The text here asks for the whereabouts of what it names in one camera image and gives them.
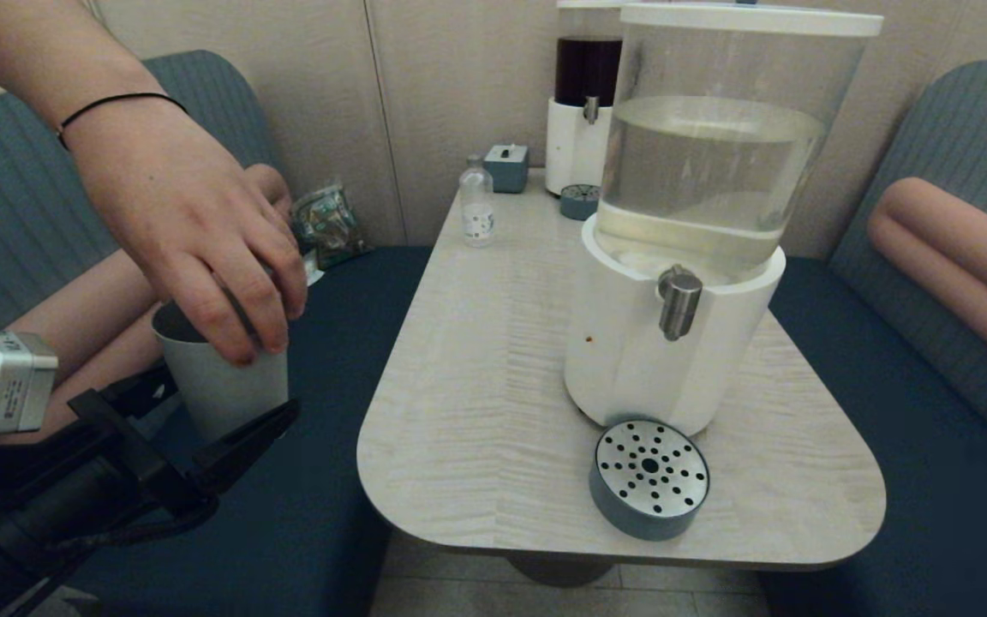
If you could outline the person's bare hand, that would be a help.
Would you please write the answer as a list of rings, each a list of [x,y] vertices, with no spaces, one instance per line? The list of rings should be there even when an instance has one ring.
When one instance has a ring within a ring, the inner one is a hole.
[[[90,97],[56,117],[99,216],[207,343],[235,366],[285,351],[305,270],[250,171],[162,93]]]

